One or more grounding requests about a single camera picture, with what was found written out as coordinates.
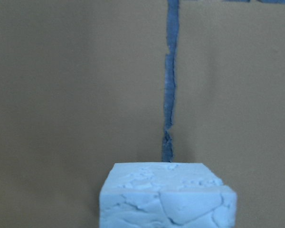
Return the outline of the light blue foam block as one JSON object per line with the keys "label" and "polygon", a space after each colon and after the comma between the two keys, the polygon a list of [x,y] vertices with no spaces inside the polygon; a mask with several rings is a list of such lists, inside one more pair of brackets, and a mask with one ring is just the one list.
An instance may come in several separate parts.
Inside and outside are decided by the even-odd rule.
{"label": "light blue foam block", "polygon": [[102,228],[232,228],[237,194],[201,163],[116,163],[99,196]]}

